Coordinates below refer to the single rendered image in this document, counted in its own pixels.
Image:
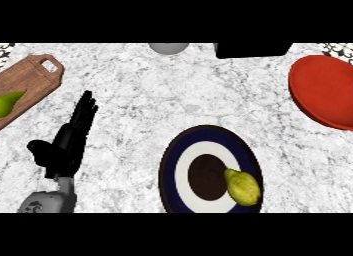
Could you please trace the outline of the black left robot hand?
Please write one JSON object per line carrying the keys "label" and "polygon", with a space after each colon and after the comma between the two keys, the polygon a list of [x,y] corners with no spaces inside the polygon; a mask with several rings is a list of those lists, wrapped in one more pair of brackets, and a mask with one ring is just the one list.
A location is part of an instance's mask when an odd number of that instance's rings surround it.
{"label": "black left robot hand", "polygon": [[86,90],[70,122],[61,126],[53,141],[31,140],[27,144],[36,164],[46,168],[48,179],[73,177],[79,171],[96,111],[96,100]]}

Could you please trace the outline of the blue and white plate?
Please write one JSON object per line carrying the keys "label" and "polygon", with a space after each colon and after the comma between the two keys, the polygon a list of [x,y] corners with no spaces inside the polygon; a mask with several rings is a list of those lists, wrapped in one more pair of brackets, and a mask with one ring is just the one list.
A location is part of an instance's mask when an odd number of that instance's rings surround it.
{"label": "blue and white plate", "polygon": [[263,198],[241,206],[226,190],[225,170],[247,172],[263,187],[254,153],[228,129],[198,125],[172,140],[158,170],[158,188],[169,213],[259,213]]}

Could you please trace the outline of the red bowl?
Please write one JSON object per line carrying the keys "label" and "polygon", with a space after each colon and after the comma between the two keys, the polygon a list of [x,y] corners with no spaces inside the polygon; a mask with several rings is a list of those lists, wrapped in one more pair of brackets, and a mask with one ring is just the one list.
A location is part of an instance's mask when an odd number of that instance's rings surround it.
{"label": "red bowl", "polygon": [[347,62],[324,55],[301,57],[290,68],[288,90],[313,121],[353,130],[353,66]]}

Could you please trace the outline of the green pear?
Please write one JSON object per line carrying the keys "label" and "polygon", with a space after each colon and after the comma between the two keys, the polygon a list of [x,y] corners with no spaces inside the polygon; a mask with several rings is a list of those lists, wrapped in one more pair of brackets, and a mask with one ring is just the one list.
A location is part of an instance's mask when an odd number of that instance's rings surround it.
{"label": "green pear", "polygon": [[12,112],[17,101],[24,96],[25,92],[11,92],[8,94],[0,95],[0,118],[6,117]]}

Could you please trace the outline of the wooden cutting board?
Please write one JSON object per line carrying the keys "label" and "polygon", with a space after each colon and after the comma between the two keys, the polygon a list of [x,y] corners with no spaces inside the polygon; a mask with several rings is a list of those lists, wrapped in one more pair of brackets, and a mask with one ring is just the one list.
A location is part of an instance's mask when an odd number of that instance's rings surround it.
{"label": "wooden cutting board", "polygon": [[0,118],[0,130],[61,86],[64,65],[49,54],[28,55],[0,72],[0,95],[24,91],[12,112]]}

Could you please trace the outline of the grey round object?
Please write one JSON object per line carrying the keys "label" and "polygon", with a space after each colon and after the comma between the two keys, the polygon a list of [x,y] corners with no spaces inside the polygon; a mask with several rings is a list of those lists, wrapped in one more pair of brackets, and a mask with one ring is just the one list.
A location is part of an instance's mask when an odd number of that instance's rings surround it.
{"label": "grey round object", "polygon": [[188,43],[151,43],[149,48],[163,55],[175,55],[180,53],[186,47]]}

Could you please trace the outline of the black appliance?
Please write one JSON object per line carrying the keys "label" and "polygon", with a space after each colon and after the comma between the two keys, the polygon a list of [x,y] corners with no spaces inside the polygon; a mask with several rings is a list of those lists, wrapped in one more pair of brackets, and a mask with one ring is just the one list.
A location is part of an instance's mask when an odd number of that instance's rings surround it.
{"label": "black appliance", "polygon": [[253,58],[282,56],[291,47],[290,43],[216,43],[216,57]]}

